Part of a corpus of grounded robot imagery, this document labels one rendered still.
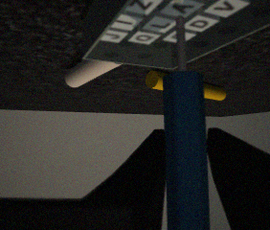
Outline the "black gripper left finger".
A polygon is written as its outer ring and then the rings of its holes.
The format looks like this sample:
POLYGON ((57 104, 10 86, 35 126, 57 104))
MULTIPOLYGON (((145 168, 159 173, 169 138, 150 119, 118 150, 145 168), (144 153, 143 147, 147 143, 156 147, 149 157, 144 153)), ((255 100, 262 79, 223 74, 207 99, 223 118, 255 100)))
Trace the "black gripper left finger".
POLYGON ((154 129, 83 198, 0 198, 0 230, 162 230, 166 136, 154 129))

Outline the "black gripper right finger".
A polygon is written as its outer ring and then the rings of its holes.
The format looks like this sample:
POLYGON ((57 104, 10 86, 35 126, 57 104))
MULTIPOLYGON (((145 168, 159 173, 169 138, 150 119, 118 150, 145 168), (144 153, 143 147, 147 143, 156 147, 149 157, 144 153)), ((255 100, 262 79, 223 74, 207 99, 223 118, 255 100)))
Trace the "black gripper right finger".
POLYGON ((232 230, 270 230, 270 154, 211 127, 207 155, 232 230))

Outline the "dark blue stylus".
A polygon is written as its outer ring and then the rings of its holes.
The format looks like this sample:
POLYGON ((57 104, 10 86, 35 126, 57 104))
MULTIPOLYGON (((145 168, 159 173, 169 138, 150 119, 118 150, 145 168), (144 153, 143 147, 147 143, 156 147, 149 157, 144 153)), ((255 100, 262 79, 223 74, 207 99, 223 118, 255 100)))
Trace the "dark blue stylus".
POLYGON ((163 76, 167 230, 210 230, 204 75, 188 71, 185 27, 178 71, 163 76))

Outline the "yellow cylinder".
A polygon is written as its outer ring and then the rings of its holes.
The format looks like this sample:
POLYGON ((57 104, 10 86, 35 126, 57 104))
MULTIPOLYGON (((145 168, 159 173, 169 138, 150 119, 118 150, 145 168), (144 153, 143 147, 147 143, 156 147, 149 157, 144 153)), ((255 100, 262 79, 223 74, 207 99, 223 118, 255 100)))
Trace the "yellow cylinder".
MULTIPOLYGON (((163 76, 167 74, 150 71, 146 75, 146 86, 153 89, 163 90, 163 76)), ((205 98, 222 101, 226 97, 226 91, 224 88, 209 85, 204 83, 205 98)))

